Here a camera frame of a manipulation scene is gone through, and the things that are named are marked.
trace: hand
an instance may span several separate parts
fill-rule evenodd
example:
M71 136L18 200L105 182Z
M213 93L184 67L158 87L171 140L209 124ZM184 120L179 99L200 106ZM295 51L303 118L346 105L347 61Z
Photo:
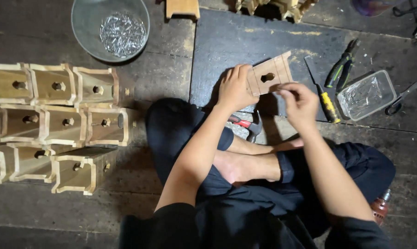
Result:
M316 130L319 97L300 83L280 84L278 89L278 94L285 99L287 117L294 129L300 135Z
M230 114L259 101L259 96L253 97L247 91L247 75L250 69L251 65L236 65L228 70L227 76L221 81L217 105L221 105Z

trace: metal bowl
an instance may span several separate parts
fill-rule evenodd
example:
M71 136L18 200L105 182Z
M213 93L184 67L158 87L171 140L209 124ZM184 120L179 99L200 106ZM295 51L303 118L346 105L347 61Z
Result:
M128 12L145 25L147 39L134 54L125 58L108 52L101 42L102 20L116 12ZM75 0L72 7L72 29L76 40L92 56L106 62L122 62L139 54L147 43L150 33L150 17L142 0Z

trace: power drill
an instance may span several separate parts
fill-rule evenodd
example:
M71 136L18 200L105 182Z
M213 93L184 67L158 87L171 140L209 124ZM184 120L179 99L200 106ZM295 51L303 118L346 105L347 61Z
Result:
M378 225L381 225L384 221L385 216L387 216L388 205L387 201L390 199L391 189L387 189L381 196L379 196L371 205L371 210L373 211L373 216Z

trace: purple object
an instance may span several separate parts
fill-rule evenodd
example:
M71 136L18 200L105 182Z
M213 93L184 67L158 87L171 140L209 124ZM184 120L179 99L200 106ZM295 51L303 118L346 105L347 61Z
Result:
M405 2L405 0L350 0L351 4L361 15L373 17Z

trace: yellow screwdriver handle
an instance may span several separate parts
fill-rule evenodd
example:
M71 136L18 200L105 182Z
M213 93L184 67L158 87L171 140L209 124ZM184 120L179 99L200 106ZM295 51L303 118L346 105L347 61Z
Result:
M330 97L328 97L328 93L322 93L320 97L328 121L333 124L339 123L341 120L338 118L338 115L336 114L336 109L334 108L333 102L331 101Z

